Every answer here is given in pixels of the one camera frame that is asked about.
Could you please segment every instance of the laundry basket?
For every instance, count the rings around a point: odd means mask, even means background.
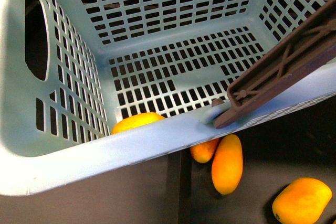
[[[326,1],[0,0],[0,193],[48,190],[333,96],[329,62],[228,127],[205,120]],[[110,136],[147,111],[166,119]]]

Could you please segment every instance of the small mango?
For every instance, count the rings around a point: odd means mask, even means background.
[[[190,147],[190,153],[197,162],[206,163],[213,157],[218,142],[219,138],[215,138],[210,141],[194,145]]]

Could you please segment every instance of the orange mango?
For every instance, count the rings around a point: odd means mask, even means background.
[[[274,200],[272,210],[282,224],[313,224],[332,197],[331,189],[315,178],[298,178]]]
[[[116,134],[119,132],[123,132],[126,130],[130,130],[145,124],[153,123],[159,120],[164,119],[165,117],[155,113],[155,112],[145,112],[138,115],[130,116],[129,118],[125,118],[117,123],[113,129],[111,134]]]
[[[190,153],[197,162],[206,163],[213,157],[218,142],[219,138],[215,138],[210,141],[194,145],[190,147]]]
[[[242,174],[243,150],[238,136],[231,134],[218,145],[212,163],[212,181],[220,194],[227,195],[237,188]]]

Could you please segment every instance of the basket handle hole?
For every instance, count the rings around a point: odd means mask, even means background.
[[[46,80],[48,39],[40,0],[25,0],[25,61],[39,80]]]

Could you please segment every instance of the basket bottom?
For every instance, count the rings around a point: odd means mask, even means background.
[[[111,58],[115,119],[149,111],[170,117],[225,100],[228,85],[265,53],[242,26]]]

